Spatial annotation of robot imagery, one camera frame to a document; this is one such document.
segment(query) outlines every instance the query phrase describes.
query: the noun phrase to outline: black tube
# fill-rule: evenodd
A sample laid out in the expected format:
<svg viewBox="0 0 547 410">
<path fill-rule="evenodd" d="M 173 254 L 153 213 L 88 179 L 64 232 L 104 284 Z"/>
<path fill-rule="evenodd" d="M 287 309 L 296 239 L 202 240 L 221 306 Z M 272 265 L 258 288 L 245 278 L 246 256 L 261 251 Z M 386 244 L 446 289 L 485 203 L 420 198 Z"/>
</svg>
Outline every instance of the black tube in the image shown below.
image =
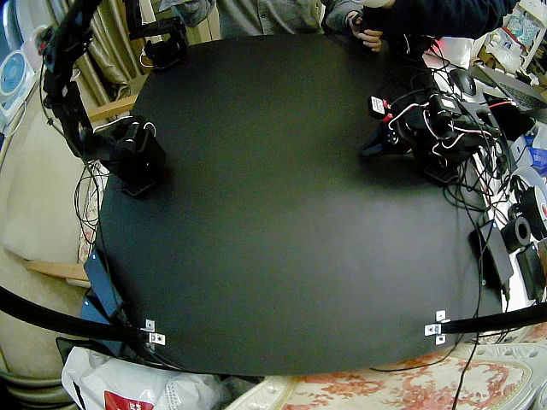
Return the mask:
<svg viewBox="0 0 547 410">
<path fill-rule="evenodd" d="M 479 333 L 506 331 L 547 321 L 547 303 L 525 307 L 514 312 L 493 314 L 474 319 L 460 319 L 441 325 L 441 333 Z"/>
<path fill-rule="evenodd" d="M 148 339 L 148 332 L 129 327 L 103 325 L 83 320 L 41 307 L 19 297 L 0 286 L 0 310 L 14 318 L 68 335 L 119 342 L 142 342 Z"/>
</svg>

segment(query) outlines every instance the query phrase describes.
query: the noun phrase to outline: white device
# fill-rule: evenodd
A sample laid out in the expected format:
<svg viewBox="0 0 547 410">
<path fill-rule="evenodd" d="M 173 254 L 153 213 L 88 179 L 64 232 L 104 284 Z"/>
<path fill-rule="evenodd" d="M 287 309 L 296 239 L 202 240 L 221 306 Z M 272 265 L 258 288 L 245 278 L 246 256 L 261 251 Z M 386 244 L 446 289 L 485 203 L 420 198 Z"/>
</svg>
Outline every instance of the white device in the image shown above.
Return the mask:
<svg viewBox="0 0 547 410">
<path fill-rule="evenodd" d="M 20 51 L 12 51 L 0 66 L 0 126 L 14 118 L 33 84 L 34 71 Z"/>
</svg>

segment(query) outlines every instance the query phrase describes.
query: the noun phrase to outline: black table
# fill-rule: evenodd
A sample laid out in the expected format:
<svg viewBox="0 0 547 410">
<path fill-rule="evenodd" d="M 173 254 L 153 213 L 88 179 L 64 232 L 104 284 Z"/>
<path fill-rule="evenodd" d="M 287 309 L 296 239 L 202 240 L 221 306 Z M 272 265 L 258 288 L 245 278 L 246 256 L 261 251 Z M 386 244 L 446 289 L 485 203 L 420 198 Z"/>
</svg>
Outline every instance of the black table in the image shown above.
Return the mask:
<svg viewBox="0 0 547 410">
<path fill-rule="evenodd" d="M 439 309 L 473 315 L 465 212 L 411 159 L 357 154 L 390 64 L 278 36 L 194 46 L 149 77 L 134 113 L 168 173 L 140 200 L 112 179 L 101 218 L 133 323 L 167 336 L 158 352 L 195 372 L 341 371 L 439 349 L 423 334 Z M 499 313 L 498 292 L 481 304 Z"/>
</svg>

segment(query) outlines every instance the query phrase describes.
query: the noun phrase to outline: patterned fabric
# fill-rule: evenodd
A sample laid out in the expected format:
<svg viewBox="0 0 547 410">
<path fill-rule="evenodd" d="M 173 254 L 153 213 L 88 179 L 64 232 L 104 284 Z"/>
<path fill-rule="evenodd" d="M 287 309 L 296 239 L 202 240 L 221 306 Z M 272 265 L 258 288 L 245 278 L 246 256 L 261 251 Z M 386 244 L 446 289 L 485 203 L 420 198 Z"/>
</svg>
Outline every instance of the patterned fabric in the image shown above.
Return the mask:
<svg viewBox="0 0 547 410">
<path fill-rule="evenodd" d="M 103 193 L 108 181 L 108 170 L 100 162 L 95 162 L 91 167 L 97 181 L 97 186 L 91 181 L 85 197 L 83 219 L 87 223 L 82 224 L 82 231 L 79 235 L 78 262 L 85 263 L 92 251 L 92 243 L 95 242 L 95 230 L 99 217 L 99 209 L 103 201 Z"/>
<path fill-rule="evenodd" d="M 524 336 L 519 343 L 536 343 L 547 345 L 547 322 L 527 326 L 523 329 Z"/>
<path fill-rule="evenodd" d="M 428 354 L 392 368 L 432 363 L 444 354 Z M 326 408 L 451 409 L 460 375 L 468 361 L 455 354 L 441 363 L 403 372 L 361 370 L 298 379 L 282 410 Z M 531 377 L 529 367 L 514 362 L 474 359 L 458 400 L 458 409 L 491 409 L 512 400 Z"/>
</svg>

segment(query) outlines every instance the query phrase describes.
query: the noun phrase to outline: curtain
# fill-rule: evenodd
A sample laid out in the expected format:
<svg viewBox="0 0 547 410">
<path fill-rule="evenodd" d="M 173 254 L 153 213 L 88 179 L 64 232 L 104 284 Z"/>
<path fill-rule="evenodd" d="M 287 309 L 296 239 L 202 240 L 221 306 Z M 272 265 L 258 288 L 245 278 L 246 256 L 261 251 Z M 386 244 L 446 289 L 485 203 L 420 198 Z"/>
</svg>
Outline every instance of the curtain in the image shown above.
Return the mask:
<svg viewBox="0 0 547 410">
<path fill-rule="evenodd" d="M 46 0 L 57 24 L 74 0 Z M 93 41 L 77 65 L 99 105 L 131 94 L 131 79 L 142 75 L 138 54 L 133 49 L 119 0 L 103 0 L 93 15 Z"/>
</svg>

